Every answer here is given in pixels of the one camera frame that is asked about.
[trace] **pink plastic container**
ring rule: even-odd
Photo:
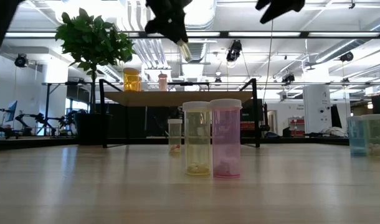
[[[240,177],[241,108],[240,100],[221,99],[211,101],[214,177]]]
[[[165,74],[158,75],[158,88],[160,91],[168,90],[168,76]]]

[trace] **yellow plastic container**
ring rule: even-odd
[[[141,77],[139,71],[134,68],[123,70],[123,91],[141,91]]]
[[[211,111],[209,102],[183,103],[186,174],[211,173]]]

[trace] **potted plant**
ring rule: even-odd
[[[78,63],[78,68],[92,78],[90,114],[75,115],[78,138],[100,140],[101,132],[107,131],[102,129],[102,124],[108,123],[108,118],[95,113],[97,66],[130,61],[132,54],[135,54],[133,43],[126,34],[119,33],[114,24],[105,22],[101,16],[89,16],[84,9],[79,9],[79,16],[73,18],[64,12],[62,20],[63,24],[57,28],[55,35],[56,41],[64,41],[62,53],[70,54],[74,58],[71,65]]]

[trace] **plant pot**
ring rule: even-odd
[[[112,115],[77,113],[74,119],[79,144],[98,145],[102,144],[104,136],[107,136]]]

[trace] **green leaves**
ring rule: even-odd
[[[70,18],[62,14],[63,22],[57,28],[56,40],[63,40],[63,54],[70,54],[78,68],[95,78],[97,65],[116,65],[128,62],[135,51],[126,34],[119,33],[113,23],[105,22],[101,16],[89,16],[79,9],[79,16]]]

